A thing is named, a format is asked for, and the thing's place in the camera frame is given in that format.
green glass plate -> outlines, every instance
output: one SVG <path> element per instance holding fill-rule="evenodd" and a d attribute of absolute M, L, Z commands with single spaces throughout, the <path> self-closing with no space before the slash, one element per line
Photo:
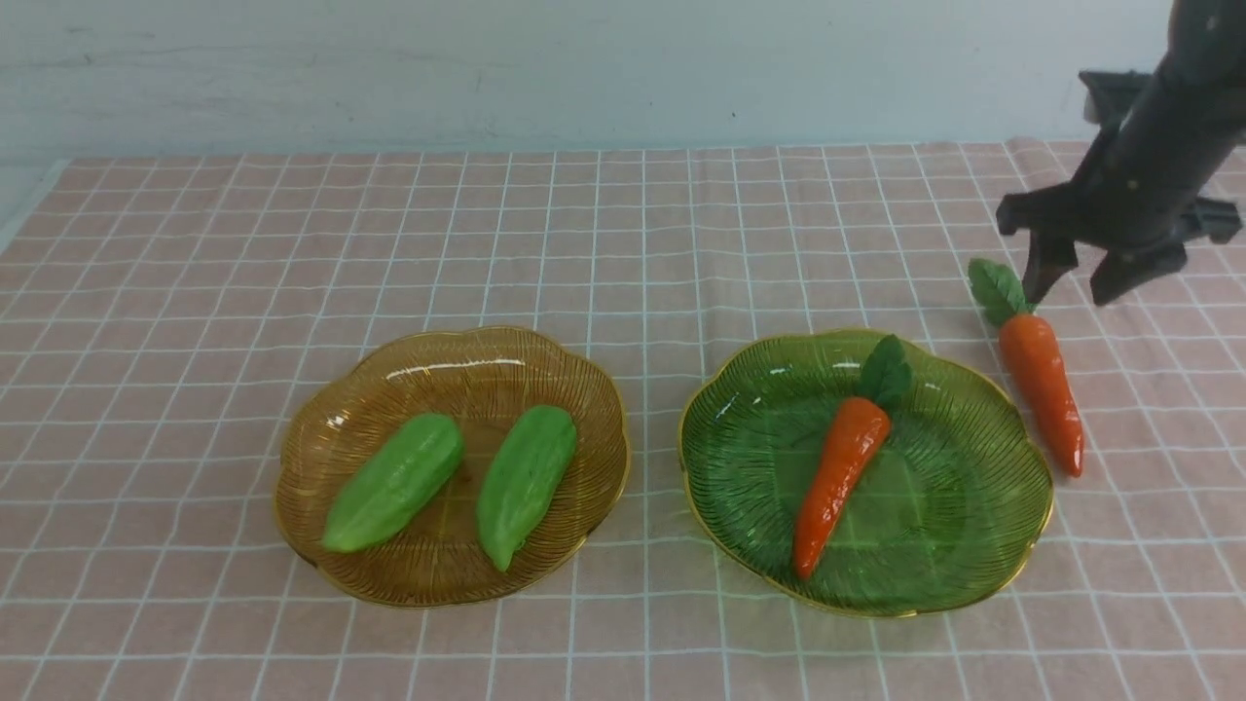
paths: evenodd
<path fill-rule="evenodd" d="M 822 440 L 883 335 L 768 337 L 728 361 L 679 422 L 692 512 L 735 560 L 806 604 L 866 618 L 968 606 L 1025 565 L 1052 514 L 1052 473 L 998 386 L 907 341 L 913 392 L 812 579 L 791 570 Z"/>

fake vegetable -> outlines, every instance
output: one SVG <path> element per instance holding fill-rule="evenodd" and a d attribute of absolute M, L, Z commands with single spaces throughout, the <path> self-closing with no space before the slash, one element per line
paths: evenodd
<path fill-rule="evenodd" d="M 480 544 L 498 572 L 545 519 L 574 454 L 576 425 L 558 407 L 532 407 L 506 435 L 476 501 Z"/>
<path fill-rule="evenodd" d="M 1034 413 L 1038 433 L 1070 477 L 1082 477 L 1084 435 L 1055 330 L 1025 300 L 1017 273 L 984 258 L 969 260 L 969 289 L 999 329 L 1004 367 Z"/>
<path fill-rule="evenodd" d="M 835 413 L 817 474 L 797 515 L 792 568 L 801 580 L 811 578 L 817 569 L 849 497 L 891 435 L 890 412 L 908 392 L 912 381 L 913 371 L 905 361 L 900 337 L 885 336 L 861 367 L 855 395 Z"/>
<path fill-rule="evenodd" d="M 320 545 L 355 553 L 389 540 L 455 474 L 464 438 L 445 415 L 420 415 L 391 436 L 338 493 Z"/>

green carrot top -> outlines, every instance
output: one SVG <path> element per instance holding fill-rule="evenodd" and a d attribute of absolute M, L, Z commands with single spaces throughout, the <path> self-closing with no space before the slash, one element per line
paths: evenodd
<path fill-rule="evenodd" d="M 883 336 L 861 366 L 856 396 L 883 412 L 892 412 L 913 385 L 913 369 L 905 360 L 905 344 L 896 334 Z"/>
<path fill-rule="evenodd" d="M 1025 289 L 1006 263 L 986 258 L 969 260 L 969 291 L 996 327 L 1017 314 L 1033 314 L 1035 304 L 1025 300 Z"/>

white wall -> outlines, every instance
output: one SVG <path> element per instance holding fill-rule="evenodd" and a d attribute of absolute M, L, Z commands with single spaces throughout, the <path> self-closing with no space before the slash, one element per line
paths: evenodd
<path fill-rule="evenodd" d="M 0 0 L 0 159 L 1085 136 L 1170 6 Z"/>

carrot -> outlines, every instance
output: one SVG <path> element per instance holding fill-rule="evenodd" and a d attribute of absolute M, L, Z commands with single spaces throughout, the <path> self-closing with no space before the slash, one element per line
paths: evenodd
<path fill-rule="evenodd" d="M 987 320 L 999 329 L 999 354 L 1022 398 L 1034 412 L 1038 433 L 1069 477 L 1082 477 L 1082 416 L 1055 330 L 1025 300 L 1017 273 L 1003 263 L 969 260 L 969 290 Z"/>
<path fill-rule="evenodd" d="M 912 382 L 913 371 L 905 361 L 903 344 L 893 334 L 885 336 L 861 366 L 856 392 L 835 412 L 817 474 L 796 517 L 792 568 L 801 580 L 809 580 L 817 569 L 849 497 L 891 436 L 890 412 Z"/>

